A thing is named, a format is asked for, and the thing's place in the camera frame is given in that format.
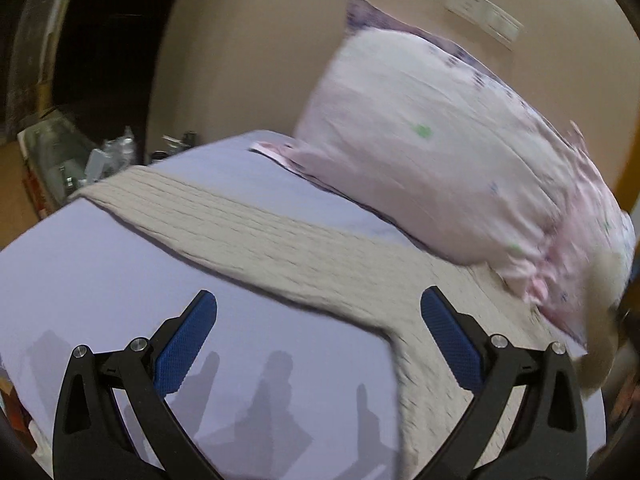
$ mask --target screw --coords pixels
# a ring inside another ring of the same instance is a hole
[[[146,339],[143,337],[135,338],[129,345],[134,352],[142,352],[146,348]]]
[[[76,359],[84,357],[84,354],[86,354],[86,346],[80,345],[74,348],[74,357]]]
[[[558,341],[551,343],[551,349],[558,355],[564,355],[566,353],[566,346],[564,346],[564,343]]]
[[[491,344],[496,348],[507,348],[509,340],[501,334],[495,334],[491,336]]]

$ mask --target textured rubber pad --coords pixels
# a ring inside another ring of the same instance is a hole
[[[216,298],[204,292],[156,359],[154,387],[161,397],[178,391],[207,339],[218,313]]]
[[[482,361],[449,307],[428,288],[420,300],[420,313],[461,388],[482,390]]]

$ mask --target beige wall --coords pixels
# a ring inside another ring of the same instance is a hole
[[[510,52],[444,0],[370,0],[457,41],[564,130],[577,121],[612,185],[640,102],[640,43],[614,0],[491,0],[525,27]],[[195,129],[291,133],[342,37],[345,0],[178,0],[159,57],[149,147]]]

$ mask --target knit blanket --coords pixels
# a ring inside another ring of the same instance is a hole
[[[437,285],[459,312],[517,346],[543,349],[552,341],[537,312],[486,266],[459,267],[417,248],[278,216],[151,168],[130,168],[78,195],[195,264],[382,332],[399,382],[401,479],[429,461],[472,398],[420,317],[426,288]],[[511,400],[483,462],[498,455],[511,428],[518,399]]]

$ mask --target light switch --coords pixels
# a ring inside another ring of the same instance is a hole
[[[489,0],[447,0],[445,5],[508,48],[513,47],[522,31],[518,20]]]
[[[502,44],[511,47],[518,39],[522,25],[513,17],[504,12],[500,7],[491,4],[487,11],[484,23],[479,23],[480,27],[491,34]]]
[[[446,2],[447,9],[476,25],[484,21],[487,6],[490,5],[491,3],[487,0],[447,0]]]

